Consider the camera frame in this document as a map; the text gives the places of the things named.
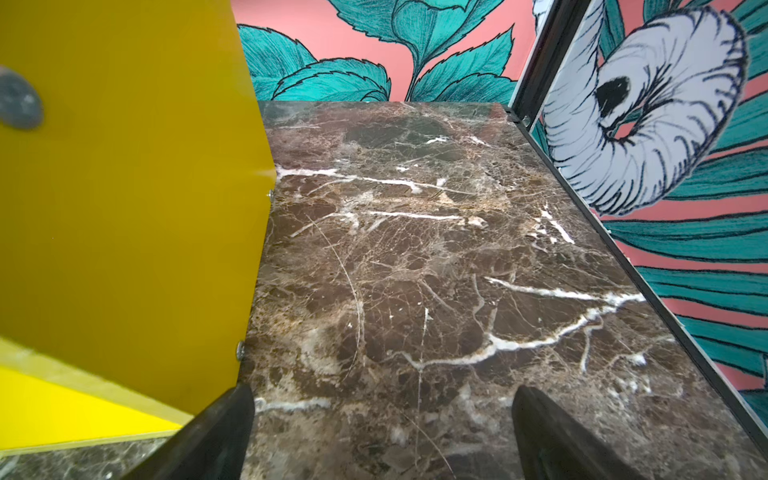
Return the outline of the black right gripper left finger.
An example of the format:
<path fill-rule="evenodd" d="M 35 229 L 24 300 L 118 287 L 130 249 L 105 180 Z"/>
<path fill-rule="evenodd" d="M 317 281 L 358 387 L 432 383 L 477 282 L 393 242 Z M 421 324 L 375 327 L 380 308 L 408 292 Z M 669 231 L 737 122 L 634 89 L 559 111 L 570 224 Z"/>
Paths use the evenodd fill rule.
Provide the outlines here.
<path fill-rule="evenodd" d="M 125 479 L 238 479 L 255 418 L 251 388 L 229 389 L 163 445 L 127 472 Z"/>

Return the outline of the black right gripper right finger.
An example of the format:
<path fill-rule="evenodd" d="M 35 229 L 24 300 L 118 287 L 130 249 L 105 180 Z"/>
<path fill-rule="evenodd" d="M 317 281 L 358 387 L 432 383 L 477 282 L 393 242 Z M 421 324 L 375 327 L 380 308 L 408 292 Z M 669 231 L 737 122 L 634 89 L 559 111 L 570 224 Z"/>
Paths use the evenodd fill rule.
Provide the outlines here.
<path fill-rule="evenodd" d="M 535 387 L 517 389 L 511 415 L 526 479 L 641 479 L 613 449 Z"/>

